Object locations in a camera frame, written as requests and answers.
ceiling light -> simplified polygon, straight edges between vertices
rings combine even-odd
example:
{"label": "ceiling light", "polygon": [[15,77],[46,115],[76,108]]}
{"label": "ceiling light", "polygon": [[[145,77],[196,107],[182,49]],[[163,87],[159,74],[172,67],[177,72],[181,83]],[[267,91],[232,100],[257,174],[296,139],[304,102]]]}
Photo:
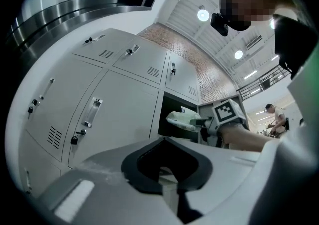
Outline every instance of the ceiling light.
{"label": "ceiling light", "polygon": [[260,89],[258,88],[256,90],[254,90],[253,92],[251,92],[250,94],[253,94],[253,93],[257,92],[257,91],[260,91]]}
{"label": "ceiling light", "polygon": [[235,59],[240,59],[241,57],[243,57],[243,52],[241,50],[235,52]]}
{"label": "ceiling light", "polygon": [[205,9],[199,10],[197,13],[197,17],[200,21],[208,21],[209,12]]}
{"label": "ceiling light", "polygon": [[248,76],[245,76],[244,79],[246,80],[248,77],[251,77],[253,74],[255,74],[257,70],[255,70],[253,73],[250,73]]}
{"label": "ceiling light", "polygon": [[258,121],[261,121],[261,120],[267,119],[267,118],[269,118],[269,117],[270,117],[270,116],[265,117],[265,118],[262,118],[262,119],[259,119]]}
{"label": "ceiling light", "polygon": [[273,57],[272,59],[271,59],[271,61],[273,61],[274,59],[276,59],[278,57],[278,55],[276,55],[275,57]]}
{"label": "ceiling light", "polygon": [[272,29],[275,29],[275,21],[274,21],[274,19],[271,19],[271,20],[270,20],[270,27],[271,27]]}

brick wall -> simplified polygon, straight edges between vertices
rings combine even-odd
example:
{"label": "brick wall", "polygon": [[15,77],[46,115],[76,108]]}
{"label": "brick wall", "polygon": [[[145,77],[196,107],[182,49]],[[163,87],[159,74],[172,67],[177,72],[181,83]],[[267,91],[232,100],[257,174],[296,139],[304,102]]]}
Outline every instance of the brick wall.
{"label": "brick wall", "polygon": [[186,37],[158,23],[144,29],[138,35],[179,54],[195,65],[203,103],[236,94],[235,86],[225,71]]}

railing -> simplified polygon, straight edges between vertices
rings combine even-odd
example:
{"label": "railing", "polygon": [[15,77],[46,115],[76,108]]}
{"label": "railing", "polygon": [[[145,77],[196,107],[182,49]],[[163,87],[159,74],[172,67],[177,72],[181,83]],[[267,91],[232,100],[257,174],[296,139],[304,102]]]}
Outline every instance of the railing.
{"label": "railing", "polygon": [[287,70],[278,65],[253,82],[239,88],[237,91],[239,91],[242,100],[245,100],[268,89],[289,74]]}

white locker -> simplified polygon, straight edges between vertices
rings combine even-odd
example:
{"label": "white locker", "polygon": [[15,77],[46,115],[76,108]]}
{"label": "white locker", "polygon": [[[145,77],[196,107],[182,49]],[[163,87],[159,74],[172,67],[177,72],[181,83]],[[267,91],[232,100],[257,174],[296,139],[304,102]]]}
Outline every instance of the white locker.
{"label": "white locker", "polygon": [[[77,145],[71,146],[69,167],[96,153],[148,139],[158,91],[108,71],[81,114],[76,131],[84,129],[87,133],[78,135]],[[93,99],[101,102],[98,110],[92,106]]]}
{"label": "white locker", "polygon": [[61,161],[65,135],[85,91],[102,68],[67,58],[55,67],[39,88],[41,104],[34,108],[26,129],[54,158]]}
{"label": "white locker", "polygon": [[31,194],[36,198],[61,176],[61,170],[50,162],[48,156],[25,131],[19,145],[20,175],[23,189],[30,191],[31,187]]}
{"label": "white locker", "polygon": [[198,101],[197,72],[194,65],[177,55],[170,53],[166,87]]}
{"label": "white locker", "polygon": [[107,64],[134,37],[130,33],[109,28],[97,37],[92,37],[92,43],[84,43],[73,54]]}
{"label": "white locker", "polygon": [[[131,55],[126,52],[128,49],[132,50]],[[136,37],[121,50],[121,53],[122,56],[113,67],[160,83],[167,54],[166,49]]]}

locker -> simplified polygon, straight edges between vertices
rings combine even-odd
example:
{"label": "locker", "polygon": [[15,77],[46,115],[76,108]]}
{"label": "locker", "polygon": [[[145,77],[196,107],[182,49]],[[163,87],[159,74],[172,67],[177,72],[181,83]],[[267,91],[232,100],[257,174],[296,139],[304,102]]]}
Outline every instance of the locker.
{"label": "locker", "polygon": [[115,62],[114,67],[160,83],[166,49],[136,37],[120,53],[122,56]]}
{"label": "locker", "polygon": [[171,52],[166,87],[198,101],[197,72],[195,66],[176,53]]}
{"label": "locker", "polygon": [[34,197],[39,195],[61,175],[61,170],[49,160],[49,154],[24,132],[19,145],[19,167],[22,186]]}
{"label": "locker", "polygon": [[55,67],[39,88],[26,125],[27,131],[54,158],[61,161],[65,135],[74,111],[85,91],[102,68],[67,58]]}
{"label": "locker", "polygon": [[79,134],[77,145],[71,146],[69,167],[101,151],[148,139],[158,91],[108,71],[81,114],[76,132],[86,130],[86,135]]}
{"label": "locker", "polygon": [[109,28],[97,37],[93,37],[92,43],[84,43],[73,54],[107,64],[134,37],[130,33]]}

